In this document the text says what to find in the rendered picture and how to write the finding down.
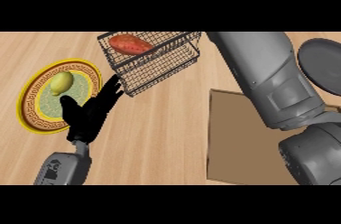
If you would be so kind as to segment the red-orange sweet potato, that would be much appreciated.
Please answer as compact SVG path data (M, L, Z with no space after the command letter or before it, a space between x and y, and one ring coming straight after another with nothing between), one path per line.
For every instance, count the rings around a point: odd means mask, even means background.
M119 34L109 39L113 50L127 55L140 55L153 49L153 45L131 34Z

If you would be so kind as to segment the brown rectangular tray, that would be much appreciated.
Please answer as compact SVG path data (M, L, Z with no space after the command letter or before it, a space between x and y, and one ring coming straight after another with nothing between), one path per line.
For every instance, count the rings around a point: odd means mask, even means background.
M273 130L245 96L214 89L206 178L252 185L341 185L341 124Z

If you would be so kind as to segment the dark grey round plate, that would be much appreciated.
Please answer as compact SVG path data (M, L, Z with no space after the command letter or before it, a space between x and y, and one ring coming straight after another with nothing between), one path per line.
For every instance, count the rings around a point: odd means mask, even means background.
M341 43L313 38L301 44L296 58L310 81L320 89L341 97Z

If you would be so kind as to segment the yellow patterned round plate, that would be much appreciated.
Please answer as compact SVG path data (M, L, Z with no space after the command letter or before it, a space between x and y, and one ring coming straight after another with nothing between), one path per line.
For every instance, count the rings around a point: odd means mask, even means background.
M53 96L50 81L62 71L73 75L72 87ZM20 90L16 116L23 128L39 134L56 134L68 129L62 120L60 96L68 95L82 106L101 89L101 74L93 63L70 58L50 63L31 77Z

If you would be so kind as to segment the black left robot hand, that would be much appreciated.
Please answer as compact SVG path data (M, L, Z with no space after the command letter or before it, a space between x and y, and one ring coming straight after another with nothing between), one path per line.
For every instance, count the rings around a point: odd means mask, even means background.
M62 119L69 126L66 140L88 144L94 141L101 125L124 91L119 89L118 76L106 81L96 97L79 106L70 96L60 97Z

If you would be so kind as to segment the yellow lemon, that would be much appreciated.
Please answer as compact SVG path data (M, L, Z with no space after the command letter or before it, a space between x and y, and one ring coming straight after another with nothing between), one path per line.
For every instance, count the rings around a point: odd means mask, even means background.
M59 96L73 84L73 75L69 71L57 73L50 81L50 91L53 96Z

